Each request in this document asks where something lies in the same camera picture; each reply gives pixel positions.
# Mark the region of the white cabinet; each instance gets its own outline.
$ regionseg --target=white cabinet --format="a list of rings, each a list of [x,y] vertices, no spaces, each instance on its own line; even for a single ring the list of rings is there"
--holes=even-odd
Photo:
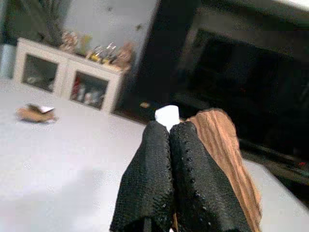
[[[90,107],[114,110],[124,72],[20,38],[14,80]]]
[[[113,110],[120,81],[116,74],[102,72],[100,69],[72,60],[69,61],[67,70],[62,93],[64,98],[107,112]],[[74,93],[75,83],[79,83],[79,89]]]

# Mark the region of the white wall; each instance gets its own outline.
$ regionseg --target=white wall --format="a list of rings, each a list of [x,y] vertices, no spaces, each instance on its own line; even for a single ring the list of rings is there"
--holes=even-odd
[[[72,0],[64,28],[92,35],[91,46],[134,41],[139,56],[157,0]],[[136,25],[142,29],[136,31]]]

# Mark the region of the white floor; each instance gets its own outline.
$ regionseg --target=white floor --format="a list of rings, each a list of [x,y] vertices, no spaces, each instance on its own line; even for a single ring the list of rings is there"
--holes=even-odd
[[[18,120],[29,102],[55,107],[59,121]],[[143,129],[0,78],[0,232],[107,232]],[[245,164],[262,193],[263,232],[308,231],[302,203],[262,166]]]

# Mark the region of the black knit fabric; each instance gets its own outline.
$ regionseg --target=black knit fabric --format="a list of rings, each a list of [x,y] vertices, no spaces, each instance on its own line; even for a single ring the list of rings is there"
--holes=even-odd
[[[152,231],[168,232],[173,211],[169,133],[152,121],[122,176],[110,230],[142,231],[143,219],[151,218]]]
[[[250,232],[233,189],[193,123],[174,126],[170,147],[181,232]]]

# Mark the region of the figurine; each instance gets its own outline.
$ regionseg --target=figurine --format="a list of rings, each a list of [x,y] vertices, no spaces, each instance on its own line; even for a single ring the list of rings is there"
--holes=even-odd
[[[122,69],[127,68],[130,66],[132,56],[133,56],[133,43],[128,42],[122,48],[120,48],[117,58],[112,62],[112,64]]]
[[[112,59],[116,46],[110,43],[107,47],[97,46],[95,49],[87,52],[86,59],[104,64]]]
[[[73,54],[75,52],[75,47],[77,45],[77,35],[75,32],[65,31],[62,34],[63,44],[60,46],[60,50]]]

